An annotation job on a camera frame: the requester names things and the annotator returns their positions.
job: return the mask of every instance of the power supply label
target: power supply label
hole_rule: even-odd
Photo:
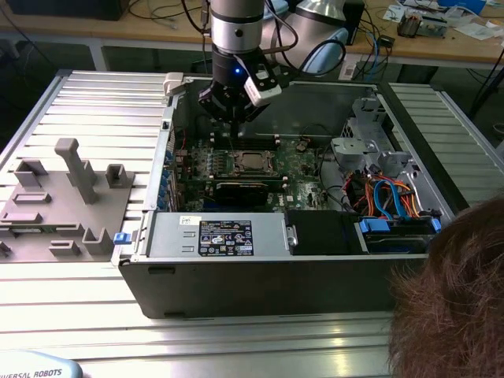
[[[254,256],[250,220],[202,220],[198,253],[203,257]]]

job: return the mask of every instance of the table leg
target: table leg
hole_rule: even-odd
[[[16,43],[12,39],[0,40],[0,48],[4,50],[12,59],[19,59],[19,52]]]
[[[347,54],[341,66],[341,71],[339,71],[339,79],[352,80],[355,69],[357,68],[357,63],[361,61],[361,59],[361,54]]]
[[[109,62],[105,56],[105,52],[103,51],[104,46],[102,45],[102,41],[99,39],[93,39],[88,44],[89,51],[91,52],[91,56],[93,57],[94,69],[96,71],[109,71]]]
[[[154,71],[161,71],[161,60],[159,59],[159,50],[152,49],[152,62],[154,64]]]

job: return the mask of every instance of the circuit board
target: circuit board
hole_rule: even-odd
[[[282,139],[276,150],[215,150],[197,141],[177,158],[183,205],[180,211],[284,212],[288,209],[328,209],[327,195],[317,175],[317,150],[298,148],[296,139]],[[259,204],[226,206],[219,189],[246,187]]]

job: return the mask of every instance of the gray plastic part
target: gray plastic part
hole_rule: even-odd
[[[17,205],[23,204],[32,204],[32,203],[49,203],[51,200],[49,193],[45,191],[42,193],[26,193],[26,194],[18,194],[14,197],[13,201]]]
[[[82,164],[83,164],[83,167],[84,167],[84,171],[86,173],[86,176],[87,178],[90,180],[91,182],[91,185],[95,185],[96,184],[96,173],[95,171],[93,170],[93,167],[91,166],[91,163],[88,161],[88,160],[82,160]],[[76,186],[76,183],[73,181],[72,179],[72,175],[70,173],[67,173],[66,176],[69,178],[70,180],[70,184],[75,187]]]
[[[84,203],[89,205],[95,203],[97,195],[77,153],[77,148],[79,148],[77,139],[60,138],[54,147],[54,152],[65,160],[72,182],[77,186]]]
[[[73,240],[53,240],[50,242],[50,252],[54,256],[77,256],[80,248]]]
[[[130,184],[126,170],[122,164],[109,164],[105,177],[110,188],[128,187]]]
[[[56,232],[61,236],[82,236],[84,235],[84,227],[77,223],[67,227],[56,227]]]
[[[100,233],[98,240],[93,235],[91,229],[88,228],[84,232],[82,244],[87,248],[87,252],[92,255],[111,254],[113,251],[113,241],[110,238],[107,230],[105,230],[104,228],[102,228],[102,232]]]
[[[14,171],[14,176],[27,190],[39,190],[41,185],[37,176],[45,176],[47,171],[39,160],[23,160]]]
[[[0,254],[4,257],[7,258],[10,255],[10,248],[7,244],[4,242],[0,242]]]
[[[0,228],[0,238],[15,238],[16,234],[14,234],[12,231],[10,231],[9,228]]]
[[[2,223],[11,224],[38,224],[42,222],[39,213],[4,213]]]
[[[108,235],[120,231],[124,211],[128,204],[131,185],[135,174],[126,172],[130,185],[125,188],[111,189],[105,172],[96,172],[94,191],[99,200],[93,205],[86,205],[79,191],[73,187],[66,172],[48,171],[44,176],[37,176],[45,192],[50,193],[48,203],[16,204],[13,199],[19,194],[40,193],[17,185],[4,209],[0,211],[0,240],[12,250],[7,262],[73,262],[73,261],[109,261],[110,254],[90,254],[83,244],[85,228],[99,232],[102,228]],[[2,223],[5,213],[39,213],[40,224]],[[54,256],[48,246],[57,239],[73,240],[80,248],[78,256]]]

